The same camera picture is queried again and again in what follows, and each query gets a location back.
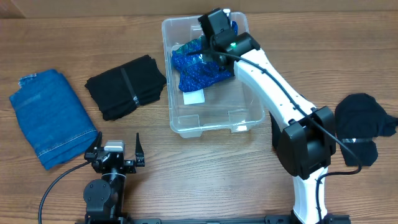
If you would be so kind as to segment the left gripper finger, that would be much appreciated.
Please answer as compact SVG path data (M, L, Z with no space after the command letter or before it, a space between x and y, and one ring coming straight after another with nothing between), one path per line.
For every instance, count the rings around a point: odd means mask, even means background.
M139 133L136 133L135 156L136 156L136 159L144 159L144 151L141 146Z
M95 155L97 148L99 148L102 144L102 132L99 131L95 140L91 143L91 145L86 150L87 155Z

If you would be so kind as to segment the shiny blue sequin cloth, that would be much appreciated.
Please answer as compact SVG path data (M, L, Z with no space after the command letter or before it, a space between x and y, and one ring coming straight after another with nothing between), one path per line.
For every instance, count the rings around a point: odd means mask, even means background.
M203 59L202 54L188 55L207 48L206 38L202 35L172 51L172 65L180 73L178 88L182 92L198 91L233 76L212 59Z

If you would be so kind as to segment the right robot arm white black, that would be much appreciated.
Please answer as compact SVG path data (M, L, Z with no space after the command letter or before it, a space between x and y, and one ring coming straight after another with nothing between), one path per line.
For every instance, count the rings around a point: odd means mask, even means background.
M265 51L247 32L206 31L203 56L231 68L269 110L272 143L294 183L294 207L288 223L350 223L349 215L333 215L325 206L325 179L336 146L335 118L329 107L317 108L297 93L275 70Z

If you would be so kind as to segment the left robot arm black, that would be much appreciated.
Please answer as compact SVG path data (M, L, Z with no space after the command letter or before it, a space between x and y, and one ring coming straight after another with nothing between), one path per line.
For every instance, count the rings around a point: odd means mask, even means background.
M125 159L125 143L122 140L107 141L104 146L98 133L84 158L95 172L101 174L83 191L86 202L85 223L133 223L123 212L126 176L135 174L137 167L144 167L144 151L139 135L136 135L135 159Z

